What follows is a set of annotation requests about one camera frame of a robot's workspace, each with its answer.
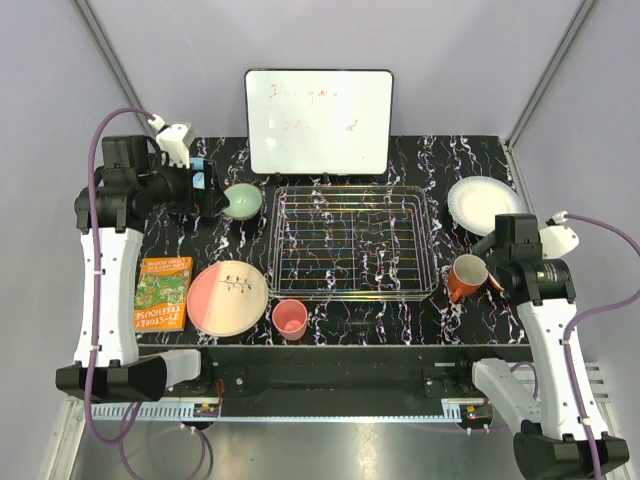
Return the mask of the orange and white bowl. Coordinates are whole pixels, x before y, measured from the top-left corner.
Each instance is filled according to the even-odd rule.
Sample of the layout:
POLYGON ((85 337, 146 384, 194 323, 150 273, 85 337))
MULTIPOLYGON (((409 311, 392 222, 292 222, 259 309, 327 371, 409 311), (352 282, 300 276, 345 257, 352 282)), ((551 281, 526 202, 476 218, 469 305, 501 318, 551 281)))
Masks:
POLYGON ((497 279, 492 275, 492 274, 488 274, 488 280, 490 282, 490 284, 500 293, 504 293, 505 289, 500 285, 500 283, 497 281, 497 279))

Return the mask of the pink and cream plate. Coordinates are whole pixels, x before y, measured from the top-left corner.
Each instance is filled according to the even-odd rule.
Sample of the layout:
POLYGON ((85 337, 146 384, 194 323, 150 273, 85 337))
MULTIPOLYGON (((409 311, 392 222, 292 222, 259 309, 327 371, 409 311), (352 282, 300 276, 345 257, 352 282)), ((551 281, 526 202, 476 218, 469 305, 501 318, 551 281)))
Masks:
POLYGON ((234 260, 217 262, 192 282, 187 314, 196 329, 217 338, 239 335, 262 317, 269 300, 263 274, 234 260))

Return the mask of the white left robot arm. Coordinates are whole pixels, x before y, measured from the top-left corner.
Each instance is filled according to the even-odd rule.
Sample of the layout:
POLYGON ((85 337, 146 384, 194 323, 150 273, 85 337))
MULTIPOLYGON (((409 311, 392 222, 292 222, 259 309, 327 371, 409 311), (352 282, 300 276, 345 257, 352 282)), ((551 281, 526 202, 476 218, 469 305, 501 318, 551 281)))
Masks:
POLYGON ((84 255, 83 318, 71 365, 57 369, 58 390, 94 402, 157 401, 182 384, 196 396, 215 386, 216 372, 196 350, 141 356, 134 331, 139 252, 149 215, 213 217, 228 206, 212 164, 195 187, 189 134, 167 128, 155 137, 108 136, 94 142, 101 166, 74 202, 84 255))

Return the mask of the green ceramic bowl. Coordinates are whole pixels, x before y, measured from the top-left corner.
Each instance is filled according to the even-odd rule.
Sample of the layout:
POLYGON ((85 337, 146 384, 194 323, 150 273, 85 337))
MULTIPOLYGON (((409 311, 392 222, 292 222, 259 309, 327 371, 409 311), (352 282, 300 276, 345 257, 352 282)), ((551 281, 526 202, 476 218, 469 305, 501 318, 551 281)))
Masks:
POLYGON ((229 205, 223 210, 223 213, 233 220, 249 220, 261 210, 262 192, 255 185, 235 184, 228 187, 224 194, 229 200, 229 205))

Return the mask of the white scalloped plate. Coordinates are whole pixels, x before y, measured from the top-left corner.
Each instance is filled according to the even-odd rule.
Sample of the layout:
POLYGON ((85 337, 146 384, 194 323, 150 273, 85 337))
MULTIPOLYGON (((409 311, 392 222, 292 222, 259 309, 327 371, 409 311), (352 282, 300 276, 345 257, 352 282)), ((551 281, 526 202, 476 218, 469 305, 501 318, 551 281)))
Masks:
POLYGON ((457 181, 448 191, 453 221, 468 232, 486 236, 495 228, 495 216, 527 213, 525 202, 507 184, 485 176, 457 181))

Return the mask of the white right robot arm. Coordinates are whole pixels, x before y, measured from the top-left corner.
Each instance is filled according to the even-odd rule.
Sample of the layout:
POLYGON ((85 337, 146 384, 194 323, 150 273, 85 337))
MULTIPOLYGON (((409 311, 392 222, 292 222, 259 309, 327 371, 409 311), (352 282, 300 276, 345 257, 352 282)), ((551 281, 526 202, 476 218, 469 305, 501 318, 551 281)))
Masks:
POLYGON ((600 479, 629 459, 626 441, 609 433, 600 414, 577 335, 585 316, 563 259, 579 244, 570 217, 559 212, 541 228, 533 214, 500 214, 472 248, 516 307, 539 392, 529 392, 498 358, 459 366, 454 384, 463 395, 482 392, 490 400, 513 435, 526 479, 600 479))

